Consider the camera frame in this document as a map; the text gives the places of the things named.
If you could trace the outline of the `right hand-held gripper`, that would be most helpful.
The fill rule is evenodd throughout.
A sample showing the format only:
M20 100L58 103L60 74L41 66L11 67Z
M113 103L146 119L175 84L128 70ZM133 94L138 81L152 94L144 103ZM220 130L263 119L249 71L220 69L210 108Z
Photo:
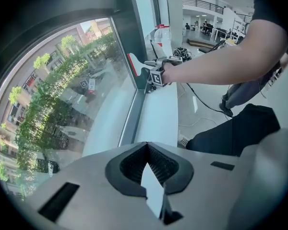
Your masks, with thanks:
M151 93L155 91L157 88L163 88L166 84L162 80L162 75L164 73L164 65L166 63L170 63L172 65L180 65L182 64L182 57L178 56L169 56L157 58L151 61L145 61L144 64L151 66L152 68L149 70L149 75L147 78L146 87L144 90L145 94Z

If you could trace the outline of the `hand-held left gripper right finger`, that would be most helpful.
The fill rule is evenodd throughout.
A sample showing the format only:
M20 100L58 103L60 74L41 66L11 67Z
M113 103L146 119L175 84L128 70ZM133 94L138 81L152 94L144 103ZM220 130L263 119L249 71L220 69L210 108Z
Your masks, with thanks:
M171 224L183 215L172 209L169 196L186 189L194 168L186 159L154 143L148 143L146 151L146 203L163 224Z

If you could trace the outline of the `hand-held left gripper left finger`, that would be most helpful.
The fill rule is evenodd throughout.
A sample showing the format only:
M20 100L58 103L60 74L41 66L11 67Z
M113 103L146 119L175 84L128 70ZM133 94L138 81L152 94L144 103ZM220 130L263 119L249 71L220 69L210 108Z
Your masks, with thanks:
M105 176L121 194L146 198L146 189L141 186L141 181L147 163L147 143L138 143L112 158L106 164Z

